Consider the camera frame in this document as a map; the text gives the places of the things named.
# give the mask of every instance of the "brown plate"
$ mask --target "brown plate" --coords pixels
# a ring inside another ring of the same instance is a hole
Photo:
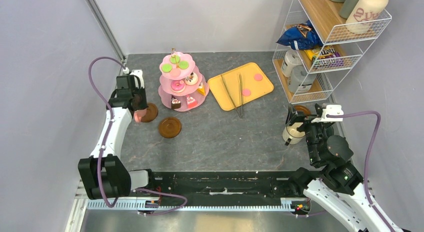
[[[296,111],[302,111],[306,116],[311,115],[311,111],[303,105],[295,105]]]
[[[158,126],[159,134],[165,138],[174,138],[181,131],[181,122],[175,117],[164,118]]]
[[[154,103],[147,103],[147,106],[146,115],[141,118],[141,122],[144,123],[153,121],[159,114],[158,107]]]

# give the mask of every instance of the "white wall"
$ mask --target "white wall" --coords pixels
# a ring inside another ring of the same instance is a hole
[[[345,113],[381,113],[369,180],[385,212],[411,231],[424,227],[423,4],[390,0],[393,21],[335,91]],[[361,171],[375,121],[374,115],[343,121]]]
[[[125,54],[272,51],[292,0],[96,0]]]
[[[115,54],[85,0],[0,0],[0,231],[65,229],[105,106],[87,68]],[[95,65],[108,95],[119,68]]]

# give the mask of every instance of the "tongs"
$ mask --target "tongs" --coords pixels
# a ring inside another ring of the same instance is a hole
[[[233,100],[233,98],[231,97],[231,95],[230,95],[230,92],[229,92],[229,90],[228,90],[228,86],[227,86],[227,83],[226,83],[226,81],[225,81],[225,79],[224,79],[224,77],[223,77],[223,75],[221,74],[221,79],[222,79],[222,82],[223,82],[223,84],[224,84],[224,87],[225,87],[225,90],[226,90],[226,94],[228,95],[228,97],[229,97],[229,100],[231,101],[231,104],[232,104],[232,106],[234,107],[234,110],[235,110],[235,112],[237,112],[237,115],[238,115],[238,117],[240,118],[240,119],[242,119],[243,118],[243,113],[244,113],[244,111],[243,111],[243,104],[244,104],[244,99],[243,99],[243,94],[242,94],[242,92],[243,92],[243,81],[242,81],[242,75],[241,74],[238,74],[238,84],[239,84],[239,94],[240,94],[240,96],[241,96],[241,105],[240,105],[240,112],[239,112],[239,110],[237,109],[237,106],[236,106],[236,103],[234,103],[234,100]]]

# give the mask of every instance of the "yellow tray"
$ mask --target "yellow tray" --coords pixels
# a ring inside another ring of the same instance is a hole
[[[256,63],[247,63],[230,71],[222,74],[226,85],[228,87],[228,93],[231,95],[232,100],[236,107],[242,105],[242,97],[240,90],[239,74],[241,75],[243,89],[249,89],[251,94],[249,96],[243,96],[244,104],[247,104],[261,96],[271,93],[274,90],[274,85],[259,68]],[[254,76],[256,74],[262,75],[262,80],[256,81]],[[229,98],[229,95],[225,89],[221,75],[210,78],[207,81],[210,91],[218,102],[221,109],[224,111],[230,111],[234,109],[233,104]]]

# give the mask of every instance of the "pink dot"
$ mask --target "pink dot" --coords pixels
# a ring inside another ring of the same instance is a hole
[[[260,73],[257,73],[257,74],[255,74],[255,75],[254,75],[254,80],[255,80],[255,81],[261,81],[261,80],[262,80],[262,78],[263,78],[263,77],[262,77],[262,74],[260,74]]]
[[[169,74],[172,77],[178,77],[178,76],[181,75],[181,70],[179,68],[173,68],[173,69],[171,69],[171,72],[169,72]]]
[[[243,94],[243,96],[250,96],[252,92],[250,89],[244,88],[241,93]]]

